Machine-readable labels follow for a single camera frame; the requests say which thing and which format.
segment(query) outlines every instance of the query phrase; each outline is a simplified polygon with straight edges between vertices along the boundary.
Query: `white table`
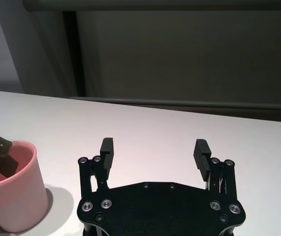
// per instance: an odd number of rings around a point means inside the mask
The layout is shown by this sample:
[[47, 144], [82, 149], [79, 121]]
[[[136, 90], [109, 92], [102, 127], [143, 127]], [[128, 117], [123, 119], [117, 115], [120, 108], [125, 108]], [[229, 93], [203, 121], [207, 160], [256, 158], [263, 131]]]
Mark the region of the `white table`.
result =
[[97, 155], [104, 137], [114, 138], [110, 188], [143, 181], [204, 188], [192, 153], [195, 140], [206, 139], [212, 156], [236, 162], [247, 218], [235, 235], [281, 235], [281, 122], [0, 92], [0, 136], [35, 144], [53, 198], [47, 216], [23, 235], [82, 235], [77, 159]]

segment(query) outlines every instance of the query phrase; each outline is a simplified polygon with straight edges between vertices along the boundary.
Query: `cup rim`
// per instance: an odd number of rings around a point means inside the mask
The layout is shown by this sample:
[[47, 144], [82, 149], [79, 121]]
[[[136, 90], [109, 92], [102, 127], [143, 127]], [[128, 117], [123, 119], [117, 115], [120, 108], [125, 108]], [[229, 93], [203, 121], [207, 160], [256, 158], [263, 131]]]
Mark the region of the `cup rim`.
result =
[[31, 168], [31, 166], [34, 164], [34, 162], [36, 161], [37, 151], [33, 144], [26, 142], [26, 141], [12, 141], [12, 144], [18, 144], [18, 145], [22, 145], [22, 146], [29, 148], [33, 153], [32, 158], [31, 158], [30, 162], [21, 171], [14, 174], [13, 176], [10, 176], [9, 178], [6, 178], [6, 179], [0, 181], [0, 187], [20, 178], [20, 176], [24, 175], [24, 173], [27, 172]]

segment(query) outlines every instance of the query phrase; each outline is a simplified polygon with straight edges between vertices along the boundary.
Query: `pink plastic cup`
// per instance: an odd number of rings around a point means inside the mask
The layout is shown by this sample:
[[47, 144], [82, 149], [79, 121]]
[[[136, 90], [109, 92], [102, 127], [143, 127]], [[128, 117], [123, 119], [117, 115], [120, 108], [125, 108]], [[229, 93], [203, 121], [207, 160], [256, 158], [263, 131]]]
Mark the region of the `pink plastic cup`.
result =
[[9, 155], [19, 165], [9, 178], [0, 174], [0, 226], [16, 233], [31, 228], [43, 218], [48, 199], [34, 145], [13, 141]]

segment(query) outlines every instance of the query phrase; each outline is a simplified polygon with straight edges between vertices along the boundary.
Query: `black vertical pole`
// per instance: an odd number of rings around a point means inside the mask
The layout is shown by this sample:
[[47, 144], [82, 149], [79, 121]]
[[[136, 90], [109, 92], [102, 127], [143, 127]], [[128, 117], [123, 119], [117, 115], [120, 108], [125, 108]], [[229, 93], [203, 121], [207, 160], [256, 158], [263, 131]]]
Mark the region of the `black vertical pole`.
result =
[[85, 97], [86, 82], [75, 11], [62, 12], [78, 96]]

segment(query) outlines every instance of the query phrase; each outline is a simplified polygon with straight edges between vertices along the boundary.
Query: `bolt head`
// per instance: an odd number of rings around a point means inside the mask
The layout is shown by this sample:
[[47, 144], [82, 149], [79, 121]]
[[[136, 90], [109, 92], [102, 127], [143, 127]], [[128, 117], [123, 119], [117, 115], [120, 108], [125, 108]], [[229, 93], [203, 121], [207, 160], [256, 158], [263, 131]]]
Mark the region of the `bolt head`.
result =
[[102, 221], [102, 220], [104, 220], [104, 214], [103, 214], [103, 213], [98, 213], [98, 214], [96, 214], [95, 219], [96, 219], [97, 221]]
[[217, 158], [211, 158], [211, 162], [214, 163], [214, 164], [218, 164], [219, 163], [219, 159]]
[[220, 203], [218, 201], [212, 201], [210, 203], [210, 207], [213, 210], [220, 210], [221, 209]]
[[233, 165], [234, 165], [234, 162], [231, 161], [231, 160], [226, 160], [225, 163], [226, 163], [228, 166], [233, 166]]
[[101, 157], [100, 156], [95, 156], [94, 158], [93, 158], [93, 161], [100, 161], [101, 160]]
[[221, 215], [219, 217], [219, 220], [222, 222], [222, 223], [228, 223], [229, 219], [228, 219], [228, 216], [226, 215]]
[[240, 214], [240, 213], [241, 213], [241, 209], [239, 208], [238, 205], [231, 204], [231, 205], [229, 206], [229, 209], [230, 209], [230, 211], [231, 211], [232, 213], [234, 213], [234, 214]]
[[110, 208], [111, 205], [112, 205], [112, 201], [109, 200], [109, 199], [105, 199], [101, 202], [101, 207], [104, 208], [104, 209]]
[[93, 204], [91, 202], [85, 202], [82, 204], [81, 210], [90, 211], [93, 208]]
[[86, 161], [87, 161], [87, 159], [85, 157], [82, 157], [82, 158], [79, 159], [80, 163], [85, 163]]

